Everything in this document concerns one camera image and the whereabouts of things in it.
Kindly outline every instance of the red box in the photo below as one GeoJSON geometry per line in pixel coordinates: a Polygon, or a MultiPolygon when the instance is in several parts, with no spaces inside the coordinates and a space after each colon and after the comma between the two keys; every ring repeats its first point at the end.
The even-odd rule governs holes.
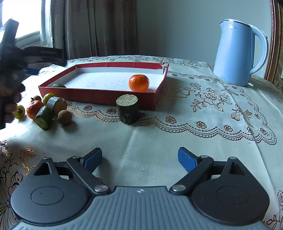
{"type": "Polygon", "coordinates": [[[69,101],[116,106],[116,99],[134,94],[141,110],[155,110],[157,96],[165,81],[169,64],[150,62],[100,62],[74,65],[41,84],[41,96],[54,93],[69,101]],[[128,80],[134,74],[149,78],[146,92],[133,92],[128,80]],[[53,88],[54,83],[67,88],[53,88]]]}

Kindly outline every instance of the electric kettle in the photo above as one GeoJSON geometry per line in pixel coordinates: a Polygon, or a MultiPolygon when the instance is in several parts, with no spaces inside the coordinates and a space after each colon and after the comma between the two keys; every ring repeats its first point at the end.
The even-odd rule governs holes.
{"type": "Polygon", "coordinates": [[[265,33],[253,25],[234,19],[224,19],[213,73],[220,79],[238,86],[252,84],[251,75],[266,62],[268,41],[265,33]],[[262,44],[262,55],[254,66],[254,39],[257,35],[262,44]]]}

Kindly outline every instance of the wall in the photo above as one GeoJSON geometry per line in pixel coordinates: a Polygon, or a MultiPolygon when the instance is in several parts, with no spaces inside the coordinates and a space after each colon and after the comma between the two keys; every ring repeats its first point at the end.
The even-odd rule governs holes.
{"type": "MultiPolygon", "coordinates": [[[[214,64],[225,18],[255,25],[270,41],[269,0],[136,0],[138,53],[214,64]]],[[[254,65],[262,52],[255,43],[254,65]]]]}

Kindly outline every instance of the pile of fruit and vegetables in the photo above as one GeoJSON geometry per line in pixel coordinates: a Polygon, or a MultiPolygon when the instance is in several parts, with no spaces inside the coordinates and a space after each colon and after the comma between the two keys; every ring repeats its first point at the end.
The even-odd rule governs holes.
{"type": "Polygon", "coordinates": [[[68,125],[72,121],[71,112],[67,110],[67,102],[63,98],[56,97],[53,93],[46,94],[43,99],[40,96],[32,97],[26,110],[22,105],[18,105],[14,112],[15,118],[23,119],[25,112],[43,130],[50,128],[54,116],[62,125],[68,125]]]}

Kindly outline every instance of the kettle lid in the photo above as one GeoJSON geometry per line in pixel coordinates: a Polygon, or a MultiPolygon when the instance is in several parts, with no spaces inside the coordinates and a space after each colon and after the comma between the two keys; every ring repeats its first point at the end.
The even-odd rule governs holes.
{"type": "Polygon", "coordinates": [[[241,21],[239,21],[239,20],[235,20],[235,19],[227,18],[227,19],[224,19],[223,21],[238,22],[238,23],[240,23],[240,24],[243,24],[243,25],[246,25],[246,26],[248,26],[248,27],[251,27],[249,24],[244,23],[244,22],[241,22],[241,21]]]}

